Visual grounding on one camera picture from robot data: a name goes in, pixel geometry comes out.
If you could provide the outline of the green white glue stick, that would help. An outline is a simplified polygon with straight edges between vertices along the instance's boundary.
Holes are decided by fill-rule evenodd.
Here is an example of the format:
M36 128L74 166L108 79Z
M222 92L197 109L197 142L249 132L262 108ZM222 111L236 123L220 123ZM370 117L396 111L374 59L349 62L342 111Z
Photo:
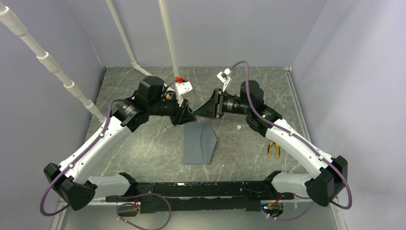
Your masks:
M198 108L196 108L195 110L193 110L193 114L194 114L194 115L200 115L201 111L202 111L202 108L201 108L201 107L198 107Z

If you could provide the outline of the grey envelope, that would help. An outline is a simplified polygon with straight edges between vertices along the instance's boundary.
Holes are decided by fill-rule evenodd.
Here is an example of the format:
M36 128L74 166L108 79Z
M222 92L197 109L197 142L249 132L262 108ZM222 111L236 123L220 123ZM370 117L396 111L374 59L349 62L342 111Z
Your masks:
M210 164L217 143L209 123L184 125L183 164Z

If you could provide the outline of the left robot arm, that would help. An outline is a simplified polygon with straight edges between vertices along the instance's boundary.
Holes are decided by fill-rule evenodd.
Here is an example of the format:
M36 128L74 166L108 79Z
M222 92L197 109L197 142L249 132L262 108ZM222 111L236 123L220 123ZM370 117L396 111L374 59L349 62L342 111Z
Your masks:
M44 168L50 183L48 190L54 190L73 210L106 196L134 200L139 193L138 183L129 174L94 177L93 170L151 116L167 116L174 126L196 121L184 98L192 91L191 83L181 77L165 84L157 76L146 76L132 96L109 104L106 120L75 153L59 164L50 163Z

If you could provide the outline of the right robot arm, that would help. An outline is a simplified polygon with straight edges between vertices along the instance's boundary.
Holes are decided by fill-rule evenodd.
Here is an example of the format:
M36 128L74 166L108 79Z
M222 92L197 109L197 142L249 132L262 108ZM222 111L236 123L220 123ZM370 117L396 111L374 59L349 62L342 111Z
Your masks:
M346 189L348 204L337 206L351 208L347 160L342 156L332 157L296 132L278 112L265 104L264 91L256 81L242 82L239 96L214 89L211 98L195 111L195 115L211 119L221 118L225 113L245 115L246 123L253 131L278 144L307 171L306 174L274 171L265 179L266 197L275 199L280 194L291 193L307 196L326 207Z

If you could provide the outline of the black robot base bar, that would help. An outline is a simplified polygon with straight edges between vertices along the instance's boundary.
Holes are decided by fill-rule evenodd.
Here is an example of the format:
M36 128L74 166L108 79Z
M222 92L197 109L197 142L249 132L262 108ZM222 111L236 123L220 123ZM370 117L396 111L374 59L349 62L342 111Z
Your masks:
M268 179L228 182L147 182L132 180L125 195L106 197L109 203L132 202L142 214L161 211L232 210L259 211L267 202L292 200L278 193Z

